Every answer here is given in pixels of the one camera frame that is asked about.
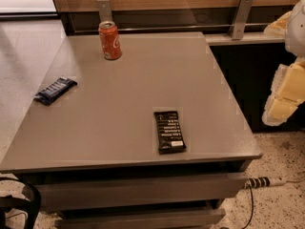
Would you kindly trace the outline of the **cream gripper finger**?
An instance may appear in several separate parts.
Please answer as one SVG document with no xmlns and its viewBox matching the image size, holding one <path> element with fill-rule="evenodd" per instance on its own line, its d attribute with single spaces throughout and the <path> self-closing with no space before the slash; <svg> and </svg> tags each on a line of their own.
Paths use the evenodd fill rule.
<svg viewBox="0 0 305 229">
<path fill-rule="evenodd" d="M 291 13 L 288 11 L 280 16 L 264 29 L 264 33 L 269 36 L 284 36 L 290 15 Z"/>
<path fill-rule="evenodd" d="M 271 91 L 262 121 L 267 126 L 279 126 L 305 101 L 305 63 L 280 64 L 275 71 Z"/>
</svg>

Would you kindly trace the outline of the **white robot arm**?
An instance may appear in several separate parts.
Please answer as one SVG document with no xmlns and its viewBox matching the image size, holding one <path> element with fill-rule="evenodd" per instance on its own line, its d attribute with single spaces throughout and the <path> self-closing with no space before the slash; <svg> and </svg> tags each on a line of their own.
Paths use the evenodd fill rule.
<svg viewBox="0 0 305 229">
<path fill-rule="evenodd" d="M 271 94 L 262 115 L 267 126 L 279 126 L 305 101 L 305 0 L 264 30 L 285 39 L 285 50 L 296 56 L 290 66 L 280 64 L 274 73 Z"/>
</svg>

